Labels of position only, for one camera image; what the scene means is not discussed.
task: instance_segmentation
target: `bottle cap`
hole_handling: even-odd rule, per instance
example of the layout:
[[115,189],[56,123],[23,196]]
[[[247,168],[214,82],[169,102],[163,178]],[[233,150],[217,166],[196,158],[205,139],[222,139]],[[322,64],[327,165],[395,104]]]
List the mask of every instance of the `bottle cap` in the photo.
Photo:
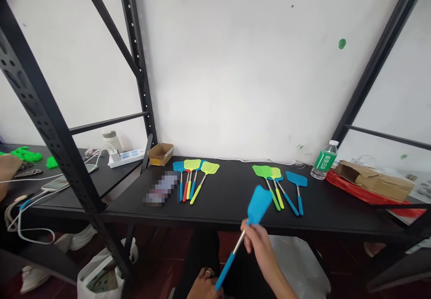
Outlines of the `bottle cap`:
[[103,131],[102,135],[104,138],[110,138],[110,137],[116,137],[117,136],[117,132],[112,130],[112,131]]

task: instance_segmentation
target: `small cardboard box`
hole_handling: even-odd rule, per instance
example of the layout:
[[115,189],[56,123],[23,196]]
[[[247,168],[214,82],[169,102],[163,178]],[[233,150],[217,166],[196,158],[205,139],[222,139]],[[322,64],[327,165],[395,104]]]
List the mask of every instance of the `small cardboard box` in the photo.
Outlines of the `small cardboard box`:
[[164,166],[172,158],[174,145],[159,143],[147,152],[151,165]]
[[335,172],[365,190],[399,202],[403,202],[414,188],[414,183],[408,180],[380,173],[373,168],[348,161],[340,161]]

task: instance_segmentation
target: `white plastic bag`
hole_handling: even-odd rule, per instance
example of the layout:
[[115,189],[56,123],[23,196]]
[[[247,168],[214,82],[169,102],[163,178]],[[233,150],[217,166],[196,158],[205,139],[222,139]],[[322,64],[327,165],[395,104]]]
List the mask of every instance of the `white plastic bag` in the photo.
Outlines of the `white plastic bag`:
[[[121,243],[125,244],[126,239],[122,239]],[[133,257],[133,263],[138,259],[138,248],[136,240],[133,238],[132,246],[130,247],[130,260]],[[112,262],[111,253],[105,248],[94,256],[91,261],[82,268],[78,273],[78,299],[121,299],[124,288],[124,280],[121,278],[121,273],[118,267],[115,268],[115,276],[117,277],[118,288],[107,292],[94,293],[87,288],[87,284],[109,263]]]
[[280,269],[298,299],[326,299],[331,286],[307,242],[297,237],[270,235]]

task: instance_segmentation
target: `black pants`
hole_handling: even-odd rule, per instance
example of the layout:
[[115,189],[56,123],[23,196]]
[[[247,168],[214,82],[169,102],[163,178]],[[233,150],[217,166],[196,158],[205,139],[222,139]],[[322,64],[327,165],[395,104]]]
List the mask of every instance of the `black pants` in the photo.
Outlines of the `black pants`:
[[[211,268],[217,277],[220,275],[219,248],[220,240],[216,231],[194,231],[174,299],[187,298],[202,268]],[[260,271],[254,253],[249,255],[244,244],[239,247],[222,287],[225,295],[235,299],[275,298]]]

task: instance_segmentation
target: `red floor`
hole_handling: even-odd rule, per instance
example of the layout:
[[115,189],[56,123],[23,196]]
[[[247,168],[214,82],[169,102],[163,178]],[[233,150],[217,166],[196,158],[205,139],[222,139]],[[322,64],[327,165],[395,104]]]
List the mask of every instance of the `red floor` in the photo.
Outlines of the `red floor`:
[[[119,233],[125,237],[125,226],[119,227]],[[136,286],[125,298],[154,298],[167,299],[172,287],[178,282],[181,267],[187,252],[188,243],[192,234],[188,229],[162,229],[156,233],[148,251],[144,251],[144,245],[150,234],[151,228],[137,226],[135,231],[136,243],[140,248],[140,260],[137,267],[138,273]],[[219,232],[220,236],[220,261],[225,262],[236,241],[239,233]],[[352,277],[359,263],[363,264],[369,257],[364,252],[361,243],[343,244],[334,240],[313,240],[317,250],[334,276],[339,287],[352,289],[354,282]],[[69,252],[70,257],[80,266],[84,266],[97,252],[103,248],[98,236],[83,249]],[[72,299],[76,298],[76,287],[65,283],[55,277],[51,277],[38,289],[20,296],[10,295],[8,299]],[[431,283],[417,281],[408,285],[395,287],[378,293],[369,294],[365,289],[350,291],[350,299],[404,299],[404,298],[431,298]]]

